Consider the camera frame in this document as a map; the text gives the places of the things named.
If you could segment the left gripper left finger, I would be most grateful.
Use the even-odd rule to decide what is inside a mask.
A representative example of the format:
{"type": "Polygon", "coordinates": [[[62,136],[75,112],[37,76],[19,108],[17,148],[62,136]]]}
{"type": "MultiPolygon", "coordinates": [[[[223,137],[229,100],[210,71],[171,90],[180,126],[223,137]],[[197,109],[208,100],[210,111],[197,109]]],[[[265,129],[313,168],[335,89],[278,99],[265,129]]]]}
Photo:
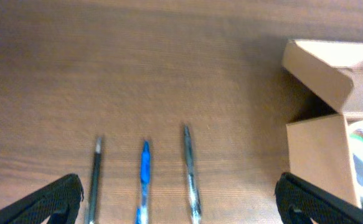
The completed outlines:
{"type": "Polygon", "coordinates": [[[77,174],[67,174],[0,210],[0,224],[74,224],[84,199],[77,174]]]}

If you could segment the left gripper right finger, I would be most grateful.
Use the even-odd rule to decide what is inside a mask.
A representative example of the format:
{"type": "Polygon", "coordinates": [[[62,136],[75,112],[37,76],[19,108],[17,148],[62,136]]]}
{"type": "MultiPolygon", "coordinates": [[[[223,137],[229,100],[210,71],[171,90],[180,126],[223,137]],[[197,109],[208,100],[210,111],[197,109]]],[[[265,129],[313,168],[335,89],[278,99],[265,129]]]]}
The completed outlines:
{"type": "Polygon", "coordinates": [[[275,187],[281,221],[294,223],[363,224],[363,210],[290,173],[275,187]]]}

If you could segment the black pen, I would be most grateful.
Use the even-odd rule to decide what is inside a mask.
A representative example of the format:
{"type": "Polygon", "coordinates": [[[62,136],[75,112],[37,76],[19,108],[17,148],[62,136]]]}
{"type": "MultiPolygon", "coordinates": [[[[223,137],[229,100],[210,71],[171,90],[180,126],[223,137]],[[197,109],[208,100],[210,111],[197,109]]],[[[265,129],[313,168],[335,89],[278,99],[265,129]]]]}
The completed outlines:
{"type": "Polygon", "coordinates": [[[102,136],[97,137],[94,156],[93,156],[92,174],[90,178],[90,191],[88,196],[88,204],[86,205],[85,209],[84,224],[94,224],[96,222],[102,142],[103,142],[103,137],[102,136]]]}

